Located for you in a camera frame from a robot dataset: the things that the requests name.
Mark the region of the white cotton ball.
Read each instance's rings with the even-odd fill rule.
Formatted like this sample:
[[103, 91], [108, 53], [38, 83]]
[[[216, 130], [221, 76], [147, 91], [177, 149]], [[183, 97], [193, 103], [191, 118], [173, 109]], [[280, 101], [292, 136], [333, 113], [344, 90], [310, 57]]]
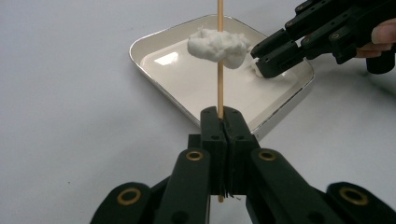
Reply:
[[251, 44], [244, 34], [200, 29], [189, 36], [187, 51], [190, 55], [213, 63], [223, 61], [229, 69], [242, 65]]
[[250, 53], [247, 54], [247, 58], [249, 59], [249, 65], [253, 69], [255, 75], [257, 77], [263, 77], [262, 72], [260, 71], [257, 62], [259, 61], [258, 58], [253, 57]]

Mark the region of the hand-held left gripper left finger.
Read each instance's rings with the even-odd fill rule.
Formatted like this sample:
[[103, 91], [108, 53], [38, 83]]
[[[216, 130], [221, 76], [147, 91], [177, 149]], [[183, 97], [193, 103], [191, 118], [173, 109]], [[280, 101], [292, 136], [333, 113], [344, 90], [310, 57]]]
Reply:
[[211, 194], [225, 196], [226, 138], [214, 106], [201, 112], [201, 146], [210, 154]]

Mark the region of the white rectangular tray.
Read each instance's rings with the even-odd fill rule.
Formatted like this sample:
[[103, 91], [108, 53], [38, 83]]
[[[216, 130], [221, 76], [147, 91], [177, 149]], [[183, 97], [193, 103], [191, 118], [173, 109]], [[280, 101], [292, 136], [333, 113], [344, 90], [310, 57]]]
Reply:
[[[217, 65], [191, 56], [187, 40], [216, 27], [217, 17], [206, 15], [144, 36], [129, 49], [143, 76], [196, 125], [201, 111], [217, 104]], [[240, 111], [250, 131], [263, 139], [304, 99], [313, 79], [306, 61], [275, 78], [263, 78], [246, 58], [239, 68], [224, 70], [224, 104]]]

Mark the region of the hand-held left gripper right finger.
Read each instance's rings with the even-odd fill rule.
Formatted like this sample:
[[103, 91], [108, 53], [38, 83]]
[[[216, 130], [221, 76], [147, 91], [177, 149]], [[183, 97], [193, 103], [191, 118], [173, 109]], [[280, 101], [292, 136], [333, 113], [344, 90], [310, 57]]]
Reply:
[[230, 196], [245, 195], [249, 183], [250, 153], [260, 145], [238, 110], [226, 106], [223, 125], [227, 140], [226, 190]]

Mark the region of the thin wooden stick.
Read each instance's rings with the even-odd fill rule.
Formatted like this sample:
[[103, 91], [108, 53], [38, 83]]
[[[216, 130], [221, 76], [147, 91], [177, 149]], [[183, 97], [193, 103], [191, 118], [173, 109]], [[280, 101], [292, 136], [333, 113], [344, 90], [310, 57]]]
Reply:
[[[223, 13], [223, 0], [217, 0], [217, 21], [218, 21], [218, 32], [223, 32], [223, 18], [224, 18], [224, 13]], [[217, 81], [218, 81], [218, 87], [217, 87], [217, 98], [218, 98], [218, 120], [222, 121], [224, 117], [224, 94], [223, 94], [223, 60], [218, 61], [217, 65]]]

